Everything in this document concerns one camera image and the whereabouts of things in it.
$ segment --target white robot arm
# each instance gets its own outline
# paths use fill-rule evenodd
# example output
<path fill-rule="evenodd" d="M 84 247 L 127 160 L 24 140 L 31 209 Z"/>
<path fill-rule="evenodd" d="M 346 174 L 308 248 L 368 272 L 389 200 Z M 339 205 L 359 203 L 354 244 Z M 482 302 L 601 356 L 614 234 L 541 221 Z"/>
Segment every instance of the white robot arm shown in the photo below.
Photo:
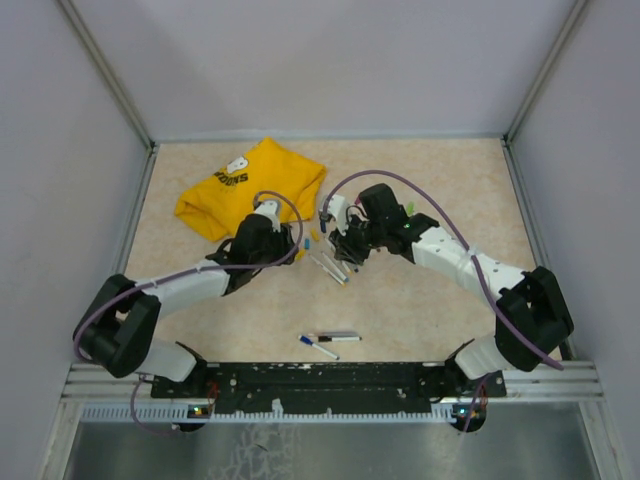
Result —
<path fill-rule="evenodd" d="M 74 331 L 76 353 L 88 355 L 116 378 L 138 372 L 184 381 L 197 354 L 153 339 L 157 322 L 206 298 L 236 291 L 262 267 L 280 264 L 284 257 L 282 264 L 291 264 L 297 248 L 290 227 L 280 225 L 279 210 L 276 200 L 262 202 L 234 239 L 191 269 L 137 281 L 120 274 L 109 277 Z"/>
<path fill-rule="evenodd" d="M 558 347 L 573 331 L 562 293 L 549 270 L 538 267 L 525 272 L 467 250 L 436 220 L 421 213 L 409 217 L 385 184 L 364 190 L 359 199 L 362 217 L 353 211 L 350 214 L 353 207 L 339 195 L 330 198 L 327 215 L 321 212 L 322 222 L 336 221 L 337 228 L 329 235 L 336 259 L 361 265 L 372 248 L 387 247 L 390 253 L 415 265 L 446 275 L 492 308 L 491 303 L 495 303 L 507 321 L 544 354 Z M 540 361 L 540 356 L 501 322 L 496 322 L 495 333 L 463 345 L 448 360 L 450 367 L 468 380 L 508 368 L 531 371 Z"/>

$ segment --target marker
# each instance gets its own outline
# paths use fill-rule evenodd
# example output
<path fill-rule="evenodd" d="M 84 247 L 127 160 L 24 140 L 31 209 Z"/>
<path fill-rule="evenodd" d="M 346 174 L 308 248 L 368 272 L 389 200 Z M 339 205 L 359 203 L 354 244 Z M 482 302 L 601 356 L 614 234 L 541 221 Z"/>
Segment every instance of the marker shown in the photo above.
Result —
<path fill-rule="evenodd" d="M 338 277 L 340 277 L 340 280 L 342 280 L 343 282 L 348 282 L 349 281 L 349 277 L 347 277 L 344 273 L 342 273 L 342 270 L 340 270 L 340 267 L 338 267 L 334 263 L 334 261 L 331 260 L 331 257 L 329 255 L 327 255 L 326 253 L 322 252 L 322 256 L 329 263 L 329 265 L 331 265 L 331 267 L 333 268 L 335 273 L 338 275 Z"/>
<path fill-rule="evenodd" d="M 319 343 L 326 343 L 326 342 L 359 342 L 360 340 L 362 340 L 362 337 L 342 337 L 342 336 L 332 337 L 331 335 L 317 335 L 317 338 L 318 338 L 318 342 Z"/>
<path fill-rule="evenodd" d="M 336 355 L 333 352 L 330 352 L 329 350 L 327 350 L 324 347 L 321 347 L 320 345 L 318 345 L 317 343 L 315 343 L 313 340 L 311 340 L 308 337 L 305 337 L 304 335 L 298 335 L 298 340 L 300 340 L 302 343 L 304 343 L 305 345 L 309 345 L 310 347 L 315 348 L 316 350 L 320 350 L 322 353 L 324 353 L 325 355 L 330 356 L 331 358 L 333 358 L 334 360 L 340 360 L 340 357 L 338 355 Z"/>
<path fill-rule="evenodd" d="M 329 240 L 327 237 L 324 237 L 324 241 L 327 242 L 327 245 L 329 245 L 329 248 L 331 249 L 332 252 L 336 251 L 336 247 L 333 245 L 333 243 L 331 243 L 331 240 Z M 342 266 L 344 267 L 344 269 L 349 272 L 349 267 L 348 265 L 346 265 L 347 262 L 345 262 L 344 260 L 342 261 Z M 351 265 L 353 265 L 353 271 L 358 273 L 358 266 L 355 263 L 352 263 Z"/>
<path fill-rule="evenodd" d="M 316 257 L 314 257 L 313 255 L 309 254 L 309 258 L 311 260 L 313 260 L 313 263 L 315 263 L 316 265 L 318 265 L 320 268 L 322 268 L 322 270 L 325 271 L 325 273 L 327 273 L 331 278 L 333 278 L 336 282 L 338 282 L 340 285 L 342 285 L 343 287 L 346 285 L 346 283 L 344 283 L 342 280 L 340 280 L 340 278 L 338 278 L 338 276 L 333 273 L 331 270 L 329 270 L 324 263 L 322 263 L 320 260 L 318 260 Z"/>
<path fill-rule="evenodd" d="M 327 332 L 307 333 L 307 337 L 317 337 L 318 335 L 326 335 L 327 337 L 359 337 L 358 332 L 353 330 L 331 330 Z"/>

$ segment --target beige floor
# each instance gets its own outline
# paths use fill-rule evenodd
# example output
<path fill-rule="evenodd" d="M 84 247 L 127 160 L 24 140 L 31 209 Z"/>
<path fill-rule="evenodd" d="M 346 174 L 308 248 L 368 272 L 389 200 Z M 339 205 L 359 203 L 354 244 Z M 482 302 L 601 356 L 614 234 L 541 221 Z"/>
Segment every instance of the beige floor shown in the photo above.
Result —
<path fill-rule="evenodd" d="M 379 168 L 405 175 L 449 213 L 470 243 L 530 269 L 531 250 L 498 140 L 290 141 L 286 147 L 325 164 L 321 195 L 348 174 Z M 130 278 L 180 270 L 216 245 L 173 216 L 180 193 L 238 157 L 252 143 L 162 145 L 127 268 Z M 393 180 L 358 179 L 348 198 L 374 182 L 437 218 L 417 194 Z M 317 226 L 317 219 L 312 222 Z M 313 249 L 326 249 L 315 244 Z M 494 316 L 435 272 L 375 253 L 341 288 L 308 258 L 263 272 L 225 298 L 204 301 L 161 321 L 159 338 L 179 340 L 211 361 L 327 361 L 299 333 L 352 329 L 360 343 L 331 344 L 343 361 L 426 361 L 492 331 Z"/>

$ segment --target metal frame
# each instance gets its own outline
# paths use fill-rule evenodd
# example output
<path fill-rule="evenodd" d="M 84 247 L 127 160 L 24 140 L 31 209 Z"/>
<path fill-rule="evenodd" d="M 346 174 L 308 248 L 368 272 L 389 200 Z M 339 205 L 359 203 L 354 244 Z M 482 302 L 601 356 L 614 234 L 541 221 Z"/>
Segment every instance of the metal frame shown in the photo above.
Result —
<path fill-rule="evenodd" d="M 566 50 L 569 42 L 574 37 L 575 33 L 578 31 L 580 24 L 584 20 L 587 14 L 587 7 L 591 3 L 591 0 L 576 0 L 567 16 L 556 40 L 553 42 L 551 46 L 551 50 L 547 53 L 547 57 L 545 61 L 542 63 L 538 74 L 536 75 L 533 83 L 529 87 L 527 95 L 525 96 L 522 105 L 516 112 L 509 129 L 504 135 L 504 138 L 508 145 L 513 144 L 513 142 L 518 137 L 522 127 L 529 117 L 529 114 L 533 110 L 533 107 L 540 98 L 544 87 L 546 86 L 549 78 L 553 74 L 555 67 L 558 65 L 558 60 Z"/>
<path fill-rule="evenodd" d="M 105 87 L 111 93 L 116 105 L 124 115 L 131 128 L 136 132 L 140 141 L 147 148 L 153 148 L 154 142 L 151 140 L 140 112 L 131 100 L 123 85 L 118 81 L 118 76 L 107 61 L 104 53 L 93 38 L 91 31 L 87 27 L 82 15 L 71 0 L 54 0 L 73 33 L 80 44 L 84 47 L 89 60 L 96 68 L 96 72 L 104 82 Z"/>
<path fill-rule="evenodd" d="M 428 362 L 434 366 L 442 362 Z M 556 403 L 556 402 L 602 402 L 604 394 L 593 362 L 562 362 L 565 370 L 560 372 L 541 365 L 533 372 L 505 370 L 506 397 L 492 398 L 491 403 Z M 138 383 L 137 375 L 114 379 L 102 367 L 75 363 L 62 391 L 61 403 L 92 402 L 122 403 L 131 398 L 133 387 Z M 151 398 L 151 385 L 144 384 L 138 391 L 137 401 L 142 404 L 206 404 L 206 398 L 166 399 Z M 471 398 L 447 397 L 440 404 L 470 403 Z"/>
<path fill-rule="evenodd" d="M 127 219 L 127 226 L 121 241 L 120 253 L 112 266 L 112 271 L 122 271 L 126 266 L 133 244 L 135 231 L 157 156 L 157 147 L 148 133 L 140 112 L 131 101 L 124 86 L 118 81 L 117 75 L 89 31 L 73 0 L 55 0 L 55 2 L 67 19 L 70 28 L 85 48 L 89 59 L 94 64 L 97 72 L 104 81 L 105 87 L 112 94 L 125 119 L 148 149 L 147 163 L 142 171 L 139 190 Z M 565 51 L 571 38 L 573 38 L 580 23 L 585 18 L 589 4 L 590 0 L 577 0 L 573 5 L 546 60 L 531 84 L 525 100 L 502 139 L 505 158 L 518 204 L 522 212 L 531 249 L 536 262 L 541 265 L 548 265 L 549 257 L 526 190 L 522 172 L 514 156 L 512 147 L 530 112 L 543 93 L 544 87 L 553 74 L 562 53 Z M 566 368 L 564 372 L 556 372 L 544 366 L 537 368 L 529 374 L 519 371 L 504 372 L 507 396 L 501 399 L 493 399 L 492 401 L 496 403 L 577 402 L 582 412 L 585 434 L 592 447 L 594 459 L 602 478 L 618 480 L 631 479 L 631 469 L 621 454 L 621 443 L 615 431 L 602 387 L 598 381 L 595 366 L 592 362 L 585 361 L 569 361 L 563 362 L 563 364 Z M 85 412 L 90 409 L 93 409 L 92 411 L 95 412 L 96 408 L 100 405 L 108 405 L 108 409 L 101 410 L 106 413 L 102 413 L 101 415 L 106 415 L 105 418 L 110 421 L 115 421 L 116 417 L 119 419 L 118 421 L 121 421 L 122 412 L 128 411 L 128 401 L 136 382 L 136 376 L 116 380 L 99 367 L 86 364 L 72 365 L 56 414 L 47 455 L 38 478 L 62 479 L 79 422 L 81 420 L 95 420 L 95 418 L 91 420 L 86 417 L 83 419 Z M 447 405 L 467 401 L 470 401 L 470 399 L 444 399 L 442 402 L 442 408 L 444 408 L 442 418 L 446 419 Z M 144 385 L 140 388 L 136 410 L 138 411 L 138 408 L 141 408 L 141 412 L 143 412 L 145 408 L 157 410 L 157 408 L 163 407 L 166 411 L 169 411 L 176 406 L 180 407 L 189 403 L 205 402 L 206 399 L 184 399 L 171 402 L 151 399 L 150 387 Z M 148 418 L 145 418 L 145 420 L 156 421 L 151 418 L 152 416 L 153 415 L 148 415 Z M 157 419 L 159 419 L 158 421 L 167 421 L 167 418 L 162 417 L 162 415 L 158 416 Z M 309 421 L 318 420 L 329 421 L 330 419 L 310 419 Z M 371 422 L 383 421 L 384 419 L 365 418 L 364 420 Z M 392 420 L 398 422 L 401 419 L 398 416 L 394 416 Z M 411 422 L 430 421 L 426 417 L 407 418 L 405 420 Z M 249 416 L 230 419 L 220 418 L 214 415 L 210 421 L 255 422 L 260 421 L 260 419 Z"/>

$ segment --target yellow cloth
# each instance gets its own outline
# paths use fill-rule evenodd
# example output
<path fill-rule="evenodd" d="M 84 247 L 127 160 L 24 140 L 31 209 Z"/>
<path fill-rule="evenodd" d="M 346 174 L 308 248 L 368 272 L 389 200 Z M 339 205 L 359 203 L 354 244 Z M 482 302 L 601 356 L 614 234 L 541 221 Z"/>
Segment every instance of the yellow cloth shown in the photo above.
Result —
<path fill-rule="evenodd" d="M 184 192 L 174 213 L 200 235 L 215 242 L 227 234 L 236 234 L 240 222 L 253 212 L 256 193 L 274 190 L 295 204 L 303 220 L 309 220 L 326 174 L 324 165 L 291 152 L 267 137 L 212 177 Z M 295 220 L 291 208 L 280 203 L 280 221 Z"/>

